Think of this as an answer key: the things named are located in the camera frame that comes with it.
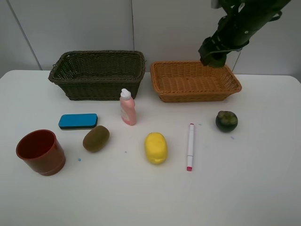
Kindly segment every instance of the pink bottle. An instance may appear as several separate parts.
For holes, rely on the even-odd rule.
[[[126,124],[134,126],[136,124],[136,111],[131,92],[122,89],[120,96],[121,118]]]

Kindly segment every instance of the bottle label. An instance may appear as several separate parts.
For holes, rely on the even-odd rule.
[[[126,121],[130,121],[130,118],[128,117],[126,111],[123,110],[123,108],[121,108],[121,117]]]

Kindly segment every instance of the dark green wicker basket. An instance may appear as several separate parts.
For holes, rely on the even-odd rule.
[[[136,97],[144,72],[138,51],[73,51],[61,56],[48,79],[70,100],[119,100],[122,88]]]

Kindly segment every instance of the white wall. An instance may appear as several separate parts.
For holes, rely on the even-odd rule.
[[[280,20],[267,23],[251,39],[234,73],[288,74],[301,81],[301,1],[292,0]]]
[[[199,47],[224,15],[210,0],[133,0],[135,50],[144,53],[147,71],[154,61],[199,59]],[[230,68],[237,57],[229,54]]]
[[[15,69],[38,70],[38,64],[5,0],[0,0],[0,78]]]
[[[134,50],[130,0],[10,0],[43,70],[73,50]]]

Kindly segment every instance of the basket rim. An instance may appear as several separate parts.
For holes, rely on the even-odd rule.
[[[57,72],[60,64],[62,61],[69,55],[69,54],[101,54],[101,53],[124,53],[124,54],[136,54],[140,57],[141,61],[141,72],[136,78],[132,79],[124,79],[124,78],[85,78],[85,79],[60,79],[60,78],[55,78],[54,75]],[[53,65],[53,68],[51,69],[49,73],[48,79],[53,82],[54,84],[64,84],[64,83],[111,83],[111,82],[122,82],[122,83],[139,83],[143,79],[143,76],[145,74],[145,59],[144,55],[140,51],[131,51],[131,50],[89,50],[89,51],[82,51],[82,50],[77,50],[77,51],[69,51],[63,53],[59,60],[56,62],[55,65]]]
[[[178,64],[178,63],[182,63],[182,64],[195,64],[195,63],[199,63],[199,60],[182,60],[182,61],[155,61],[151,64],[150,66],[150,74],[151,74],[151,80],[152,80],[152,86],[155,90],[156,93],[158,93],[159,95],[171,95],[171,96],[175,96],[175,94],[179,94],[181,96],[187,96],[187,95],[194,95],[194,94],[203,94],[203,95],[211,95],[211,94],[221,94],[221,95],[232,95],[234,93],[238,93],[241,91],[242,86],[240,84],[240,82],[238,81],[238,79],[236,78],[236,76],[233,74],[233,72],[230,70],[230,68],[225,65],[224,68],[229,72],[229,74],[231,75],[231,77],[233,78],[233,80],[236,82],[237,84],[237,88],[236,89],[223,89],[222,91],[214,91],[214,90],[194,90],[194,91],[189,91],[189,92],[185,92],[185,91],[165,91],[162,89],[159,89],[159,87],[157,86],[157,76],[155,73],[155,65],[158,64]]]

